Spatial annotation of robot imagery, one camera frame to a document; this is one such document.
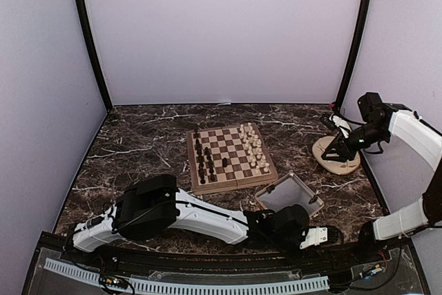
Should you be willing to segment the silver metal tray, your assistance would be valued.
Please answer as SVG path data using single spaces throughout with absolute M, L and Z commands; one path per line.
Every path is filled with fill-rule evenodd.
M 299 204 L 310 217 L 318 213 L 325 203 L 295 173 L 291 172 L 259 190 L 255 199 L 263 209 L 275 212 Z

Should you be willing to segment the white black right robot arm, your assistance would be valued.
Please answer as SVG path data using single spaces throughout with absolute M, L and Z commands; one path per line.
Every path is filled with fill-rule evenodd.
M 352 256 L 367 263 L 377 255 L 381 241 L 441 227 L 441 133 L 416 111 L 403 104 L 385 103 L 378 93 L 364 94 L 358 107 L 363 121 L 354 129 L 339 112 L 321 119 L 338 133 L 314 143 L 316 161 L 331 173 L 347 175 L 360 165 L 361 152 L 370 155 L 371 145 L 392 143 L 394 151 L 375 162 L 376 171 L 391 180 L 395 189 L 412 193 L 415 182 L 423 190 L 416 201 L 362 226 Z

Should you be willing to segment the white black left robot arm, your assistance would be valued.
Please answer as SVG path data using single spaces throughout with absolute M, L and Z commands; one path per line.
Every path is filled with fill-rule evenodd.
M 65 248 L 83 265 L 97 260 L 97 248 L 117 240 L 149 240 L 166 229 L 183 229 L 228 245 L 262 240 L 290 256 L 343 240 L 335 226 L 313 227 L 307 210 L 293 204 L 280 211 L 236 211 L 204 202 L 163 174 L 127 188 L 103 213 L 70 227 Z

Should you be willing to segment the wooden folding chess board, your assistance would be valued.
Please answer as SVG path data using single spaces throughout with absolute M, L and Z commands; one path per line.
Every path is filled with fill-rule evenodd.
M 237 189 L 246 189 L 265 184 L 271 184 L 278 179 L 278 172 L 273 164 L 270 153 L 265 146 L 264 139 L 256 124 L 251 122 L 258 130 L 263 143 L 263 151 L 270 163 L 270 173 L 254 175 L 246 154 L 243 150 L 242 141 L 239 136 L 240 124 L 231 126 L 214 127 L 209 129 L 197 129 L 200 136 L 199 141 L 202 145 L 202 155 L 204 164 L 198 162 L 193 131 L 186 133 L 186 145 L 189 156 L 189 166 L 191 173 L 191 185 L 195 195 L 204 195 L 210 193 L 219 193 Z M 209 165 L 204 149 L 208 147 L 213 160 L 213 170 L 215 182 L 210 181 Z M 228 166 L 222 166 L 222 159 L 227 158 Z M 204 168 L 205 184 L 200 183 L 198 168 Z

